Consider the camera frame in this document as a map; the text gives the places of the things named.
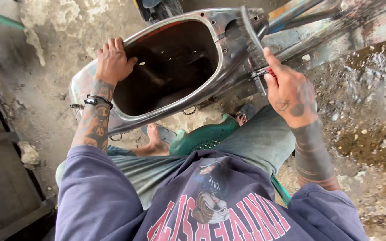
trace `green plastic chair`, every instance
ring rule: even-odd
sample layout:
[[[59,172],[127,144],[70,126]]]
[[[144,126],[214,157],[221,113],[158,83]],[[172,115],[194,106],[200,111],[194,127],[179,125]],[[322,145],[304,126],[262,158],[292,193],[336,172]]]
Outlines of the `green plastic chair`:
[[[178,130],[177,137],[169,148],[169,155],[187,156],[193,151],[212,149],[224,141],[229,135],[239,128],[235,118],[225,113],[220,124],[208,124],[201,126],[186,134],[184,130]],[[285,205],[290,202],[290,194],[282,187],[275,176],[271,176],[271,182]]]

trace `flip-flop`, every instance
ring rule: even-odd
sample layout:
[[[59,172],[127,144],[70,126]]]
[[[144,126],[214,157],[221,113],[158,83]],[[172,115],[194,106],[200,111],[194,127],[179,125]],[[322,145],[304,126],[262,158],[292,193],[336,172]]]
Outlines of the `flip-flop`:
[[[240,111],[240,113],[237,113],[235,115],[235,118],[244,114],[245,117],[247,118],[247,121],[249,121],[256,114],[256,108],[254,108],[253,104],[251,104],[251,103],[247,103],[247,104],[243,105],[239,109],[239,111]]]
[[[160,139],[164,142],[172,144],[174,142],[175,138],[177,137],[177,134],[175,134],[175,132],[173,132],[171,130],[164,128],[163,126],[161,126],[157,123],[156,123],[156,126],[157,126],[157,130],[159,131]],[[147,127],[148,127],[148,125],[141,127],[142,133],[146,136],[148,136]]]

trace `bracelet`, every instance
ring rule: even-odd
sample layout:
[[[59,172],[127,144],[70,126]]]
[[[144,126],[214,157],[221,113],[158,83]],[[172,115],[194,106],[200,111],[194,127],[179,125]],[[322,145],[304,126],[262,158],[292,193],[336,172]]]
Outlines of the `bracelet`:
[[[105,99],[104,97],[98,96],[98,95],[94,95],[94,94],[88,94],[88,95],[87,95],[87,98],[89,98],[89,96],[90,96],[90,97],[94,97],[95,99],[87,99],[87,100],[84,100],[84,103],[85,103],[85,104],[96,105],[96,104],[98,103],[98,101],[97,101],[96,99],[100,99],[100,100],[103,100],[105,103],[109,104],[110,110],[112,109],[113,104],[112,104],[110,101],[108,101],[107,99]]]

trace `tattooed arm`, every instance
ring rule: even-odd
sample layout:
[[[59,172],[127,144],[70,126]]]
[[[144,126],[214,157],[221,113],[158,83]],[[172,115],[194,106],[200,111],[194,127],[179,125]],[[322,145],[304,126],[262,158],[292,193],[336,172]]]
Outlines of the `tattooed arm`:
[[[115,86],[132,72],[138,59],[127,60],[121,38],[109,39],[97,53],[98,65],[90,94],[111,101]],[[97,105],[86,104],[71,148],[91,145],[106,152],[109,114],[110,106],[102,100]]]
[[[277,76],[276,80],[272,75],[265,74],[269,101],[291,127],[296,138],[297,179],[300,186],[314,182],[326,190],[339,190],[339,183],[321,136],[314,86],[303,74],[282,65],[269,48],[265,48],[264,54]]]

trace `storage compartment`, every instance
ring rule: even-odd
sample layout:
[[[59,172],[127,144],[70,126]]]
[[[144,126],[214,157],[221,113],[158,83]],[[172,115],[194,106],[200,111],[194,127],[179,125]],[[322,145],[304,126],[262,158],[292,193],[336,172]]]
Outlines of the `storage compartment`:
[[[186,21],[166,27],[125,49],[138,62],[117,84],[113,100],[127,115],[142,115],[189,95],[217,68],[217,49],[206,25]]]

